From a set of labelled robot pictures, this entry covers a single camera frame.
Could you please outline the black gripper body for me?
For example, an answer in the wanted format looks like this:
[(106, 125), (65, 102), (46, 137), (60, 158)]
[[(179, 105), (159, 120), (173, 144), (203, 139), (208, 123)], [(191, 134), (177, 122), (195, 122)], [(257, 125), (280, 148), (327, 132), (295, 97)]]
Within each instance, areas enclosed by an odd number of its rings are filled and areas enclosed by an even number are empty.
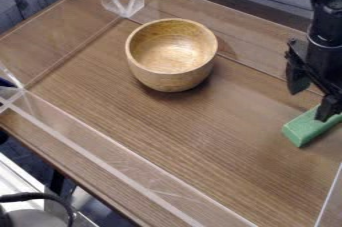
[(311, 84), (324, 95), (342, 100), (342, 45), (324, 46), (307, 37), (305, 40), (291, 38), (287, 46), (285, 60), (299, 62), (305, 68)]

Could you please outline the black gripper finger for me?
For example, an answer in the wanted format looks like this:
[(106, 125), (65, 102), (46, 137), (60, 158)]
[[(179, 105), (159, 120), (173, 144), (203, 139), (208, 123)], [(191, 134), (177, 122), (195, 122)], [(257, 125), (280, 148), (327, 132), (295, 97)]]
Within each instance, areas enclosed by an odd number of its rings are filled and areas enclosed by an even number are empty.
[(326, 122), (334, 115), (342, 113), (342, 101), (332, 95), (326, 95), (316, 109), (315, 119)]
[(309, 77), (307, 76), (304, 66), (293, 59), (287, 60), (285, 80), (287, 89), (291, 95), (295, 95), (304, 91), (311, 84), (311, 80)]

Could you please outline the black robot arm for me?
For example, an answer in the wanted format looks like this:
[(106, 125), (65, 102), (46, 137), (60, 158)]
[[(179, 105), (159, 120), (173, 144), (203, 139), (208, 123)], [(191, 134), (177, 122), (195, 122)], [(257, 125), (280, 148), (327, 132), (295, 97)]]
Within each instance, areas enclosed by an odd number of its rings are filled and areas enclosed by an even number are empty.
[(285, 52), (287, 88), (292, 95), (315, 84), (323, 99), (315, 119), (342, 113), (342, 0), (309, 0), (312, 20), (305, 41), (291, 39)]

